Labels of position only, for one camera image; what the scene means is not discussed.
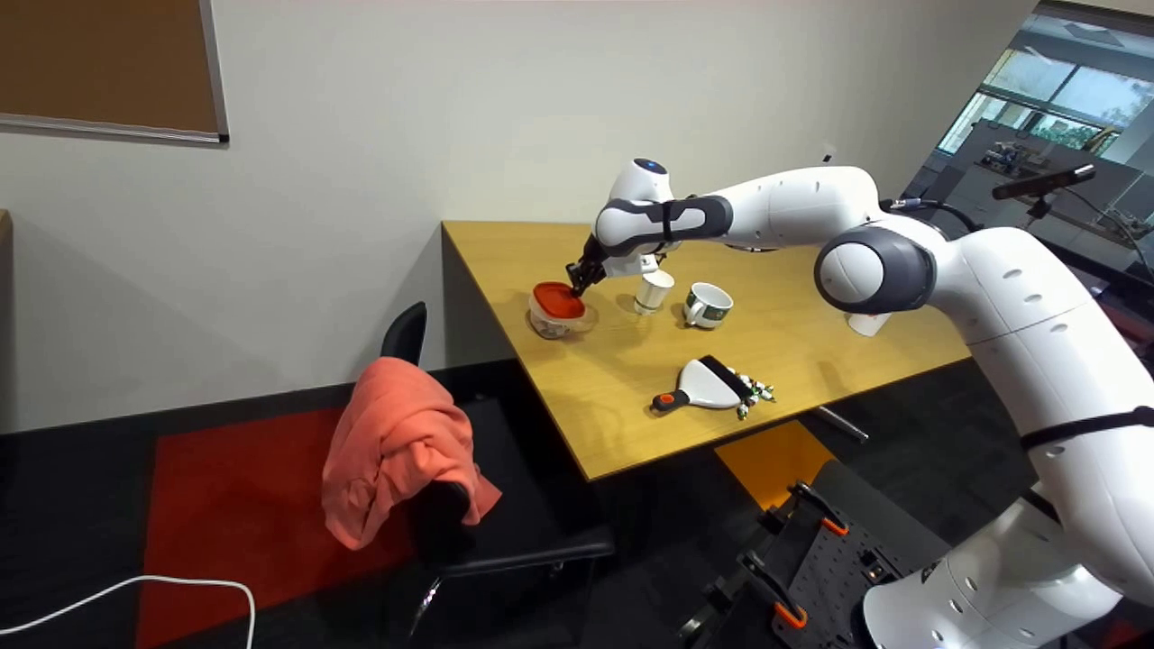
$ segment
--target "white mug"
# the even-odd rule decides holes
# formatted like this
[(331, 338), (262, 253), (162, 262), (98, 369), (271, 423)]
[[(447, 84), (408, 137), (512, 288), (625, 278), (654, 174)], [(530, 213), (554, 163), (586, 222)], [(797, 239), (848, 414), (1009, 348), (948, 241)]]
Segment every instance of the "white mug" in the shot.
[(733, 294), (714, 281), (691, 281), (685, 294), (690, 328), (716, 328), (733, 310)]
[(672, 288), (673, 288), (673, 274), (656, 265), (656, 271), (641, 274), (641, 288), (637, 288), (634, 307), (641, 312), (661, 310), (661, 304), (672, 294)]

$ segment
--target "white wall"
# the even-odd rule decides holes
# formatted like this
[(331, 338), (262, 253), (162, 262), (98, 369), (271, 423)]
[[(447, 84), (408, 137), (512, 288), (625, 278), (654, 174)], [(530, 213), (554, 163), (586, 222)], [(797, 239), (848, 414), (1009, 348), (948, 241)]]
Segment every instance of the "white wall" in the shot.
[[(8, 427), (349, 383), (409, 294), (441, 312), (443, 216), (586, 218), (631, 155), (699, 189), (833, 150), (895, 189), (1026, 6), (216, 0), (229, 146), (0, 133)], [(431, 369), (506, 354), (443, 330)]]

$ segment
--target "red towel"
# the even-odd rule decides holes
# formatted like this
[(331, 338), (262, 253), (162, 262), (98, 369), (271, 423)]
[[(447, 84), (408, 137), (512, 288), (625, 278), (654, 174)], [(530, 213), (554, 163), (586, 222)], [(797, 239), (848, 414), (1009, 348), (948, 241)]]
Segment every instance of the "red towel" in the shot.
[(471, 460), (471, 426), (454, 397), (422, 369), (378, 357), (360, 371), (334, 423), (321, 467), (325, 526), (355, 550), (399, 502), (431, 479), (465, 488), (465, 526), (477, 526), (500, 497)]

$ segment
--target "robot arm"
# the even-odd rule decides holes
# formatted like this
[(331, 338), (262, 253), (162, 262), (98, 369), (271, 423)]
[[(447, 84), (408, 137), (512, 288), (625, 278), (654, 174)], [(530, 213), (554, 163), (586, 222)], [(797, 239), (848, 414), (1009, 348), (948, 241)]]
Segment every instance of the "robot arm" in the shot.
[(821, 244), (819, 290), (848, 312), (937, 307), (1019, 433), (1038, 488), (937, 570), (872, 588), (864, 622), (881, 646), (1042, 646), (1116, 593), (1154, 604), (1154, 383), (1042, 241), (1018, 227), (946, 241), (882, 213), (848, 165), (676, 200), (656, 163), (634, 163), (571, 262), (574, 290), (680, 239)]

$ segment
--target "black chair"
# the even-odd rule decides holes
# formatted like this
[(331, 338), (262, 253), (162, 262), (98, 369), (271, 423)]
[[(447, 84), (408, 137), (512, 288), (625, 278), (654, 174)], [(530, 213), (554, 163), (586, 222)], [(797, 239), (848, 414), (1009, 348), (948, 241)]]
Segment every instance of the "black chair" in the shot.
[[(408, 307), (387, 330), (381, 357), (402, 357), (419, 363), (426, 338), (426, 304)], [(471, 423), (471, 455), (480, 472), (500, 488), (500, 502), (480, 526), (462, 526), (470, 509), (465, 492), (449, 484), (426, 488), (408, 503), (414, 550), (428, 585), (408, 620), (408, 639), (419, 634), (431, 599), (447, 579), (495, 575), (583, 561), (613, 555), (610, 524), (598, 513), (598, 497), (577, 474), (560, 448), (548, 414), (530, 427), (514, 427), (500, 400), (471, 397), (462, 405)]]

